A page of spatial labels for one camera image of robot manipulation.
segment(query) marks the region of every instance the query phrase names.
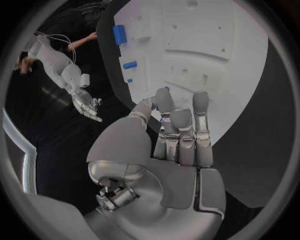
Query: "blue cylinder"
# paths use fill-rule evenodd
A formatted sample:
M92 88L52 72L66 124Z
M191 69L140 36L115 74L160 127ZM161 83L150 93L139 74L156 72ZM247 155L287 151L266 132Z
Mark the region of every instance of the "blue cylinder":
M113 30L115 44L119 46L120 44L127 43L124 25L116 25L112 28L112 30Z
M135 68L136 66L138 66L137 61L131 61L123 64L124 69L131 69L131 68Z

